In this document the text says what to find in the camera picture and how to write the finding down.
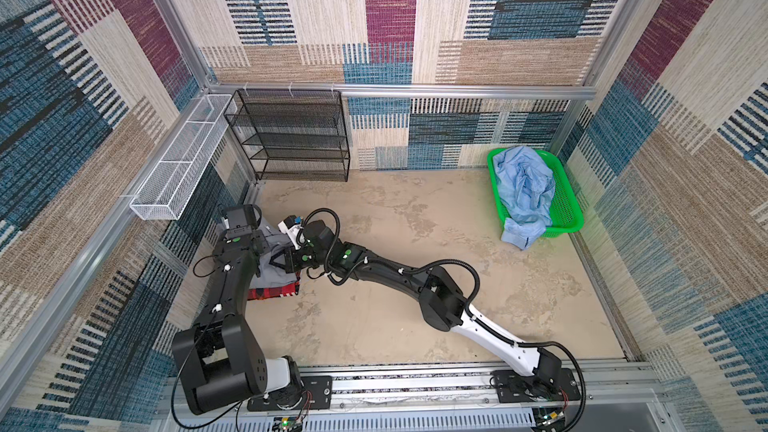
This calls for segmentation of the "grey long sleeve shirt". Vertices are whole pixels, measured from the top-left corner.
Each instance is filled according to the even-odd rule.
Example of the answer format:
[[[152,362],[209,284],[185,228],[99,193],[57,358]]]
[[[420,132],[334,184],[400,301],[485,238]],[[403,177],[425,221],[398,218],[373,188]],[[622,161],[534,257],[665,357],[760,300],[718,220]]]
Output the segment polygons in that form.
[[[271,289],[294,284],[298,281],[295,272],[287,272],[285,252],[293,250],[290,238],[277,228],[262,224],[259,230],[267,242],[266,251],[259,257],[259,272],[249,284],[250,289]]]

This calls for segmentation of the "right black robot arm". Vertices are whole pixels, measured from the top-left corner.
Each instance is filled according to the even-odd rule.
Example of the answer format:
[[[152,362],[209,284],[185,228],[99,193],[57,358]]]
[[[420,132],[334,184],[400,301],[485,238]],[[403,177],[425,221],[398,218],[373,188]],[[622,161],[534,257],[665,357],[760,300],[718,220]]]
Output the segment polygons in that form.
[[[517,375],[514,383],[533,399],[553,399],[561,393],[562,361],[557,355],[515,336],[474,307],[480,281],[468,263],[441,259],[414,268],[353,243],[334,245],[329,261],[325,258],[326,251],[317,244],[308,243],[299,250],[289,245],[272,253],[269,264],[289,273],[326,266],[336,285],[356,280],[402,292],[418,302],[429,326],[458,333],[501,358]]]

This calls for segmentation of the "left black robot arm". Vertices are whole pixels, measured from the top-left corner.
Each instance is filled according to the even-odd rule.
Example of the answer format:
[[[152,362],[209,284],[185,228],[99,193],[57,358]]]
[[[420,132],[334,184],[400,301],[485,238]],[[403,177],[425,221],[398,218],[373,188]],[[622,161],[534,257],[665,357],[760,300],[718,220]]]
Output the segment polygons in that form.
[[[245,318],[249,285],[265,249],[258,230],[222,233],[203,311],[173,338],[179,382],[195,415],[253,397],[283,407],[295,407],[304,398],[296,363],[289,356],[267,358]]]

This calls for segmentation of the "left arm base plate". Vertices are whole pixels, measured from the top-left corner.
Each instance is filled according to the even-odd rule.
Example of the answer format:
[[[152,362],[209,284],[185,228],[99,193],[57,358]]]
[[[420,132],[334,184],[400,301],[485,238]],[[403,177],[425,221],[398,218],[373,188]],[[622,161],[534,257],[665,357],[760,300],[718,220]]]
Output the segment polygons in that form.
[[[298,412],[308,407],[310,410],[328,410],[331,407],[333,378],[330,375],[302,377],[300,385],[289,384],[267,395],[252,397],[246,405],[249,412]]]

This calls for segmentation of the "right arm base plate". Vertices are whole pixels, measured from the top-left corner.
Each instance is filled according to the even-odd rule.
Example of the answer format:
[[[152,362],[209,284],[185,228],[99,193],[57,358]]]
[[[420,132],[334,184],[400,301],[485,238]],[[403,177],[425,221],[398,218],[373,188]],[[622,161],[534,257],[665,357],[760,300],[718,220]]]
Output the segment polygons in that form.
[[[491,374],[489,384],[501,403],[576,403],[582,398],[578,379],[568,368],[562,368],[554,379],[522,377],[512,370],[498,370]]]

